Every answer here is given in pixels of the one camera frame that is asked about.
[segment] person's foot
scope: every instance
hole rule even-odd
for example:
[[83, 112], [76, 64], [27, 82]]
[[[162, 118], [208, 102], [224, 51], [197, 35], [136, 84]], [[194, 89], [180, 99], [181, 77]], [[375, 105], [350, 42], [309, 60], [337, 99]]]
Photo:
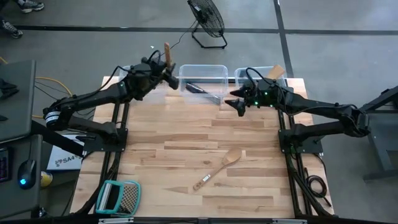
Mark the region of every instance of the person's foot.
[[18, 4], [23, 13], [30, 13], [33, 10], [40, 11], [44, 8], [44, 3], [25, 0], [23, 4]]
[[7, 33], [11, 35], [11, 37], [18, 39], [21, 38], [23, 33], [19, 29], [15, 28], [11, 23], [7, 21], [0, 21], [0, 25]]

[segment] butcher block surface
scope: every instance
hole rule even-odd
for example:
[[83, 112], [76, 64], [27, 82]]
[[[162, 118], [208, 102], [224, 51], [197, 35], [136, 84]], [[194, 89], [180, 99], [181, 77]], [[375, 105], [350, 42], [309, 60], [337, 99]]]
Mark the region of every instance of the butcher block surface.
[[[287, 82], [296, 93], [307, 97], [301, 78]], [[235, 84], [230, 84], [229, 90], [234, 89]], [[111, 121], [113, 106], [97, 107], [94, 121]], [[302, 113], [295, 121], [309, 125], [312, 117]], [[152, 105], [145, 98], [143, 102], [132, 101], [127, 128], [118, 180], [141, 184], [136, 217], [294, 217], [274, 108], [248, 108], [239, 117], [225, 103], [186, 105], [178, 90], [169, 88], [165, 104]], [[243, 151], [240, 160], [195, 191], [193, 185], [218, 167], [228, 150], [236, 148]], [[81, 208], [98, 186], [103, 157], [104, 153], [95, 152], [83, 161], [71, 212]], [[319, 175], [327, 184], [317, 157], [305, 154], [303, 163], [310, 175]], [[304, 211], [302, 192], [297, 188]], [[333, 213], [322, 199], [319, 202]]]

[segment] black fan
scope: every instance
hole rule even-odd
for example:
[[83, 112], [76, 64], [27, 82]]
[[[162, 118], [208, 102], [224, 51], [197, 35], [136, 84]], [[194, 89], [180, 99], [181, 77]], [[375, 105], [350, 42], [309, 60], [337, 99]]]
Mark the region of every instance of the black fan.
[[[193, 15], [197, 19], [198, 23], [192, 31], [192, 38], [200, 44], [200, 47], [205, 49], [213, 49], [213, 48], [222, 48], [224, 49], [227, 46], [227, 42], [224, 38], [224, 21], [218, 12], [217, 7], [214, 5], [211, 0], [188, 0], [188, 4], [191, 7]], [[199, 42], [199, 40], [193, 35], [198, 26], [201, 25], [202, 28], [208, 33], [210, 36], [214, 38], [222, 37], [225, 45], [223, 46], [212, 46], [205, 47], [203, 44]]]

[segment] cable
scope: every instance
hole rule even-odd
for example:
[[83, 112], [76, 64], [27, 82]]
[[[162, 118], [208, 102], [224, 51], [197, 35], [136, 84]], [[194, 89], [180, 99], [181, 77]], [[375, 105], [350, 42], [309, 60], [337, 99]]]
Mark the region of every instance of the cable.
[[42, 91], [42, 92], [43, 92], [44, 94], [46, 94], [47, 96], [49, 96], [49, 97], [51, 97], [51, 98], [53, 98], [53, 99], [55, 99], [55, 100], [58, 100], [58, 99], [55, 98], [54, 96], [48, 94], [46, 91], [44, 91], [44, 90], [42, 90], [41, 88], [37, 87], [37, 85], [35, 85], [35, 87], [36, 87], [38, 90]]
[[323, 170], [325, 170], [325, 176], [327, 176], [328, 174], [326, 173], [326, 165], [325, 165], [325, 162], [323, 161], [323, 159], [322, 159], [317, 153], [314, 153], [313, 155], [316, 156], [316, 157], [318, 157], [318, 159], [321, 161], [321, 163], [322, 163], [322, 165], [323, 165]]
[[47, 77], [36, 77], [36, 79], [41, 79], [41, 80], [50, 80], [50, 81], [53, 81], [53, 82], [56, 82], [56, 83], [58, 83], [59, 85], [61, 85], [67, 92], [68, 92], [68, 94], [70, 95], [70, 96], [72, 96], [73, 94], [72, 94], [72, 92], [68, 89], [68, 87], [67, 86], [65, 86], [62, 82], [60, 82], [60, 81], [58, 81], [58, 80], [56, 80], [56, 79], [54, 79], [54, 78], [47, 78]]
[[193, 21], [193, 24], [180, 36], [180, 38], [178, 39], [178, 42], [173, 44], [173, 46], [170, 47], [170, 50], [173, 49], [174, 46], [176, 46], [177, 44], [179, 44], [181, 42], [182, 37], [193, 27], [193, 25], [195, 25], [196, 22], [197, 22], [197, 20]]
[[32, 140], [30, 140], [29, 153], [27, 155], [27, 159], [30, 159], [30, 153], [31, 152], [32, 152]]
[[[329, 207], [331, 207], [331, 203], [326, 198], [326, 193], [328, 192], [328, 187], [326, 186], [325, 181], [323, 181], [323, 179], [317, 175], [308, 175], [307, 168], [304, 168], [304, 172], [305, 172], [305, 175], [307, 176], [307, 178], [305, 178], [305, 184], [307, 185], [308, 189], [311, 191], [311, 194], [314, 197], [323, 198], [325, 200], [325, 202], [329, 205]], [[321, 187], [322, 187], [321, 192], [316, 192], [312, 189], [312, 182], [314, 182], [314, 181], [318, 182], [321, 185]]]
[[254, 82], [254, 80], [253, 80], [253, 78], [251, 77], [251, 75], [249, 75], [249, 70], [253, 70], [253, 71], [255, 71], [258, 75], [260, 75], [260, 77], [262, 77], [261, 76], [261, 74], [256, 70], [256, 69], [254, 69], [254, 68], [246, 68], [246, 76], [248, 77], [248, 79], [250, 79], [250, 81], [251, 81], [251, 83], [253, 84], [253, 86], [256, 86], [256, 83]]
[[149, 58], [148, 58], [148, 60], [147, 60], [147, 62], [150, 62], [150, 60], [152, 59], [152, 57], [155, 55], [155, 54], [158, 54], [158, 58], [157, 58], [157, 64], [159, 64], [160, 63], [160, 57], [162, 56], [161, 55], [161, 52], [159, 51], [159, 50], [155, 50], [150, 56], [149, 56]]
[[[61, 92], [63, 92], [63, 93], [66, 93], [66, 94], [69, 94], [70, 96], [72, 96], [72, 92], [68, 89], [68, 87], [66, 87], [62, 82], [60, 82], [60, 81], [58, 81], [58, 80], [56, 80], [56, 79], [54, 79], [54, 78], [36, 77], [35, 79], [49, 80], [49, 81], [52, 81], [52, 82], [56, 82], [56, 83], [58, 83], [59, 85], [61, 85], [68, 93], [66, 93], [66, 92], [64, 92], [64, 91], [61, 91], [61, 90], [58, 90], [58, 89], [55, 89], [55, 88], [52, 88], [51, 86], [48, 86], [48, 85], [45, 85], [45, 84], [43, 84], [43, 83], [41, 83], [41, 82], [37, 82], [37, 81], [36, 81], [36, 82], [39, 83], [39, 84], [42, 84], [42, 85], [47, 86], [47, 87], [49, 87], [49, 88], [51, 88], [51, 89], [54, 89], [54, 90], [57, 90], [57, 91], [61, 91]], [[39, 116], [39, 115], [32, 115], [32, 117], [43, 119], [43, 116]]]
[[65, 208], [63, 209], [63, 212], [62, 212], [61, 216], [65, 215], [65, 212], [67, 211], [67, 209], [69, 207], [69, 204], [70, 204], [70, 201], [72, 200], [72, 197], [73, 197], [73, 189], [72, 189], [72, 193], [70, 194], [69, 200], [67, 202], [67, 206], [65, 206]]
[[38, 83], [38, 84], [41, 84], [41, 85], [43, 85], [43, 86], [46, 86], [46, 87], [48, 87], [48, 88], [50, 88], [50, 89], [56, 90], [56, 91], [58, 91], [58, 92], [60, 92], [60, 93], [64, 93], [64, 94], [67, 94], [67, 95], [69, 95], [69, 93], [67, 93], [67, 92], [65, 92], [65, 91], [62, 91], [62, 90], [56, 89], [56, 88], [54, 88], [54, 87], [51, 87], [51, 86], [49, 86], [49, 85], [46, 85], [46, 84], [44, 84], [44, 83], [41, 83], [41, 82], [38, 82], [38, 81], [35, 81], [35, 82], [36, 82], [36, 83]]
[[[113, 76], [114, 76], [114, 74], [116, 73], [116, 71], [118, 70], [118, 68], [120, 68], [120, 69], [123, 70], [123, 71], [126, 71], [126, 69], [122, 68], [121, 66], [119, 66], [119, 65], [116, 66], [116, 68], [113, 70], [112, 75], [108, 78], [108, 80], [104, 83], [104, 85], [102, 85], [101, 87], [99, 87], [97, 90], [95, 90], [95, 91], [93, 91], [93, 92], [87, 94], [87, 96], [85, 96], [85, 97], [83, 97], [83, 98], [80, 98], [80, 99], [78, 99], [78, 100], [74, 100], [74, 101], [84, 100], [84, 99], [87, 99], [87, 98], [92, 97], [92, 96], [96, 95], [97, 93], [99, 93], [99, 92], [111, 81], [111, 79], [113, 78]], [[56, 104], [55, 106], [53, 106], [53, 107], [56, 108], [57, 106], [60, 106], [60, 105], [65, 104], [65, 103], [66, 103], [66, 102], [57, 103], [57, 104]]]
[[92, 113], [94, 110], [95, 110], [95, 108], [92, 109], [91, 111], [87, 112], [87, 113], [84, 113], [84, 114], [79, 113], [79, 111], [76, 111], [76, 113], [79, 114], [79, 115], [82, 115], [82, 116], [86, 116], [86, 115], [89, 115], [90, 113]]
[[2, 57], [0, 57], [0, 61], [4, 62], [5, 64], [8, 64], [8, 62], [4, 60]]

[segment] clear plastic container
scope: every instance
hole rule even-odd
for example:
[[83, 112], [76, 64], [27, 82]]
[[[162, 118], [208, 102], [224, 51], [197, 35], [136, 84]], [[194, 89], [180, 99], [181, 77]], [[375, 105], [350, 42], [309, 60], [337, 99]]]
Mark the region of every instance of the clear plastic container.
[[[264, 78], [267, 78], [269, 71], [273, 68], [273, 66], [266, 67], [252, 67], [256, 69]], [[243, 86], [243, 83], [248, 80], [248, 76], [246, 75], [247, 68], [238, 68], [235, 70], [235, 84], [236, 88], [240, 88]], [[260, 80], [261, 77], [254, 71], [249, 70], [249, 75], [253, 78], [253, 80]], [[282, 75], [278, 78], [277, 82], [280, 86], [286, 86], [285, 78]]]
[[[130, 69], [130, 65], [123, 66], [124, 69]], [[120, 69], [119, 72], [119, 82], [126, 77], [127, 72], [124, 70]], [[142, 101], [132, 101], [133, 103], [137, 104], [150, 104], [150, 105], [162, 105], [165, 104], [166, 100], [166, 92], [167, 92], [167, 86], [165, 82], [159, 84], [156, 86], [156, 89], [151, 90]]]
[[[228, 69], [224, 65], [182, 65], [180, 94], [188, 104], [216, 104], [228, 93]], [[199, 89], [196, 93], [188, 89]]]

